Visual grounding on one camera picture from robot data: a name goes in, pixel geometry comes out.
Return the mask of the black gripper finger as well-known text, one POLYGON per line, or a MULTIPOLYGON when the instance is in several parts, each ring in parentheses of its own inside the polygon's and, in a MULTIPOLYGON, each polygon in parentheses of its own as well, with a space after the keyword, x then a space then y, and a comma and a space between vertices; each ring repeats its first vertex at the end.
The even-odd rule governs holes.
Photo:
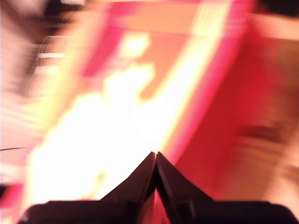
POLYGON ((186 179, 160 152, 156 156, 156 167, 159 185, 164 191, 163 196, 169 201, 174 203, 214 202, 210 196, 186 179))
POLYGON ((155 153, 151 152, 127 179, 104 196, 100 201, 105 203, 138 203, 147 195, 147 189, 155 163, 155 153))

